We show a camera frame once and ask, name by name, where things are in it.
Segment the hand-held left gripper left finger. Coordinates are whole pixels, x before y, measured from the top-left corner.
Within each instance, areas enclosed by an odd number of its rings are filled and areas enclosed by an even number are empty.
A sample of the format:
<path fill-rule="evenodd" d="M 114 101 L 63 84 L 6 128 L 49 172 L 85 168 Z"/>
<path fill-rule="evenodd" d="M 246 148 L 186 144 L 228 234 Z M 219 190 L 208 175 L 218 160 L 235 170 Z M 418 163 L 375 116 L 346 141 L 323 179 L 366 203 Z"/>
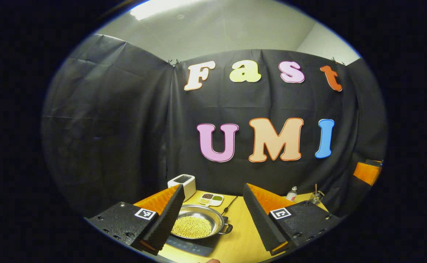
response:
<path fill-rule="evenodd" d="M 118 202 L 89 221 L 116 240 L 154 256 L 162 250 L 185 199 L 177 184 L 137 203 Z"/>

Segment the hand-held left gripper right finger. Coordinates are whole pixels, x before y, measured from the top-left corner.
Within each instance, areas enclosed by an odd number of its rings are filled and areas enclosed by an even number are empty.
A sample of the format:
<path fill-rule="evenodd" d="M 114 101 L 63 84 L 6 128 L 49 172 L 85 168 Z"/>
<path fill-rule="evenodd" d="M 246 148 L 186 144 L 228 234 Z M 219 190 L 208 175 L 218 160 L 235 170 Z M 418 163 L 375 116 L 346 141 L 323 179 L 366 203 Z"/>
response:
<path fill-rule="evenodd" d="M 292 202 L 250 183 L 243 187 L 243 198 L 262 244 L 272 256 L 307 245 L 342 220 L 310 201 Z"/>

